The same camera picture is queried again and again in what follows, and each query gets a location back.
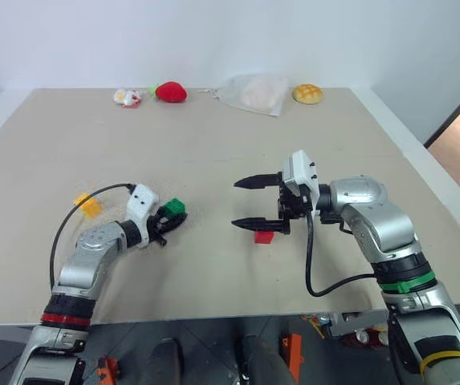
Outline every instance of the person's leg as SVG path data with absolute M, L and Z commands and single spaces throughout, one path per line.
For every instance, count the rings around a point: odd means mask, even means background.
M 248 335 L 242 340 L 241 370 L 250 385 L 295 385 L 287 364 L 265 340 Z
M 141 385 L 180 385 L 179 347 L 173 339 L 155 346 L 146 365 Z

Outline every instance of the plastic bag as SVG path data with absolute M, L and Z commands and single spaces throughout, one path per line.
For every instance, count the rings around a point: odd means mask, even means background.
M 224 104 L 241 110 L 279 116 L 288 93 L 288 81 L 281 75 L 239 75 L 215 91 Z

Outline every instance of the black cable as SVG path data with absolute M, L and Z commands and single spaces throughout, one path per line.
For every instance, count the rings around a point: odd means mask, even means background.
M 346 283 L 356 281 L 358 279 L 364 278 L 374 278 L 374 274 L 358 274 L 353 275 L 352 277 L 347 277 L 333 285 L 329 286 L 328 288 L 321 290 L 321 291 L 314 291 L 311 287 L 311 255 L 313 253 L 313 218 L 311 217 L 311 212 L 308 211 L 307 215 L 307 224 L 308 224 L 308 244 L 307 244 L 307 264 L 304 270 L 304 278 L 307 283 L 308 293 L 314 297 L 322 297 L 326 294 L 331 293 L 334 289 L 345 285 Z
M 71 211 L 63 219 L 62 224 L 60 224 L 60 227 L 56 232 L 55 239 L 53 240 L 53 246 L 51 247 L 51 255 L 50 255 L 50 287 L 51 287 L 52 290 L 53 290 L 53 286 L 55 285 L 55 252 L 56 252 L 56 246 L 59 243 L 60 234 L 62 233 L 62 230 L 65 227 L 67 221 L 69 221 L 69 218 L 71 218 L 72 214 L 74 214 L 75 211 L 77 209 L 79 209 L 79 207 L 81 205 L 83 205 L 85 202 L 87 202 L 89 199 L 95 197 L 96 195 L 102 193 L 103 191 L 107 191 L 107 190 L 111 190 L 113 188 L 119 188 L 119 187 L 125 187 L 131 193 L 133 191 L 133 189 L 135 188 L 135 185 L 131 184 L 131 183 L 118 183 L 118 184 L 112 184 L 110 186 L 100 188 L 99 190 L 96 190 L 95 192 L 90 194 L 88 197 L 85 197 L 84 199 L 82 199 L 82 201 L 80 203 L 78 203 L 77 205 L 75 205 L 75 207 L 73 207 L 71 209 Z

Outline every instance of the green block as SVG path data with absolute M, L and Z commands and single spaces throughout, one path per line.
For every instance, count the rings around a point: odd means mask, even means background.
M 185 212 L 185 205 L 182 201 L 174 198 L 164 205 L 164 213 L 166 217 L 172 217 L 173 215 L 183 214 Z

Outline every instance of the green ring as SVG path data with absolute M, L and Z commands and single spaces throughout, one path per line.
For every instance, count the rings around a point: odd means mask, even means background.
M 410 279 L 409 281 L 396 282 L 396 283 L 380 283 L 380 288 L 387 291 L 397 291 L 401 294 L 409 293 L 409 291 L 416 286 L 423 285 L 435 278 L 435 273 L 430 272 L 421 275 L 420 277 Z

